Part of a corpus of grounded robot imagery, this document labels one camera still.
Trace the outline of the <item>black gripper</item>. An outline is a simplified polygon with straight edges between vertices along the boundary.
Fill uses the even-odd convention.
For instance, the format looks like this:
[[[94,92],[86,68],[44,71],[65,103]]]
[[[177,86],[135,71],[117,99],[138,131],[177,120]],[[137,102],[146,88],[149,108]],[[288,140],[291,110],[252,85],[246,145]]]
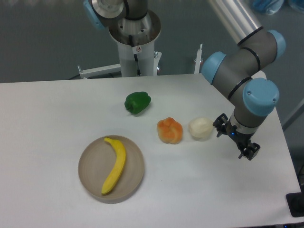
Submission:
[[[237,131],[236,125],[228,123],[228,117],[225,114],[221,114],[214,122],[213,127],[217,130],[217,138],[221,135],[229,136],[240,150],[239,159],[246,157],[251,161],[260,150],[260,145],[255,142],[250,142],[253,134],[243,134]]]

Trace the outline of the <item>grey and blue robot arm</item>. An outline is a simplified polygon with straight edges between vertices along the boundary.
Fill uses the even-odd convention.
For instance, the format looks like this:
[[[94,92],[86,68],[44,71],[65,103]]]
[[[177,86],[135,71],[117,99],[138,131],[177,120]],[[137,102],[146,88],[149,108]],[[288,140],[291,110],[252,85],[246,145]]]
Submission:
[[[260,146],[251,142],[279,100],[277,86],[254,74],[278,59],[285,39],[275,30],[265,30],[246,3],[211,0],[214,12],[239,47],[233,55],[212,54],[202,65],[202,75],[235,107],[233,114],[214,121],[218,135],[229,136],[241,157],[253,159]],[[157,66],[154,42],[161,31],[158,16],[145,0],[85,0],[83,7],[98,29],[108,28],[117,43],[121,74],[154,76]]]

